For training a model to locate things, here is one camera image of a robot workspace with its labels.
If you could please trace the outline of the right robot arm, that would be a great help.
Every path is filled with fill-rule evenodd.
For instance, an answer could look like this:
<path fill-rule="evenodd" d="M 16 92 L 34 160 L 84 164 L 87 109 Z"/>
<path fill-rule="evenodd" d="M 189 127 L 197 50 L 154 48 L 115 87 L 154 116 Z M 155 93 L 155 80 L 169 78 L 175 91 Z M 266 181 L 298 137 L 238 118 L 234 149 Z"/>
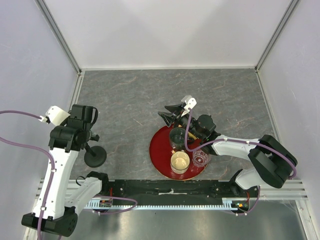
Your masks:
<path fill-rule="evenodd" d="M 280 189 L 297 175 L 297 159 L 273 136 L 265 134 L 254 139 L 233 138 L 216 132 L 212 117 L 202 114 L 193 117 L 193 110 L 185 103 L 167 105 L 157 114 L 168 127 L 182 129 L 184 148 L 189 152 L 202 150 L 212 156 L 231 156 L 250 161 L 252 168 L 233 176 L 229 191 L 235 197 L 247 189 L 267 184 Z"/>

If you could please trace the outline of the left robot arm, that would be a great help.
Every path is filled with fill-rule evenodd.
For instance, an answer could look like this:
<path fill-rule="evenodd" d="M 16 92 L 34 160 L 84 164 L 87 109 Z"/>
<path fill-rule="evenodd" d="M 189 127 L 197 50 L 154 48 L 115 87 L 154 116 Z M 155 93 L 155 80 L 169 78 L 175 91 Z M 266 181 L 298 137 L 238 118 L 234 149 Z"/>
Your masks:
<path fill-rule="evenodd" d="M 110 192 L 108 175 L 91 171 L 82 185 L 66 197 L 71 171 L 81 150 L 85 150 L 84 162 L 91 168 L 100 167 L 107 159 L 103 147 L 88 144 L 100 139 L 91 131 L 98 115 L 96 107 L 74 104 L 69 111 L 51 106 L 40 117 L 41 122 L 54 125 L 49 135 L 48 166 L 37 203 L 21 220 L 23 226 L 37 230 L 39 238 L 42 232 L 69 237 L 89 201 Z"/>

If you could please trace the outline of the black phone stand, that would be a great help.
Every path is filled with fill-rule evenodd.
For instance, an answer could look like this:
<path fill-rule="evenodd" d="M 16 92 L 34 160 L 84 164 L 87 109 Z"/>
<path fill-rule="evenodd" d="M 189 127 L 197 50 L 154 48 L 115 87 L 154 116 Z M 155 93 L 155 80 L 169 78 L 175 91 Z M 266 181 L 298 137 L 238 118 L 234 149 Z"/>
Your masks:
<path fill-rule="evenodd" d="M 100 136 L 92 131 L 89 132 L 89 139 L 85 144 L 84 162 L 90 168 L 98 168 L 102 166 L 107 159 L 107 152 L 102 146 L 89 146 L 89 141 L 98 142 Z"/>

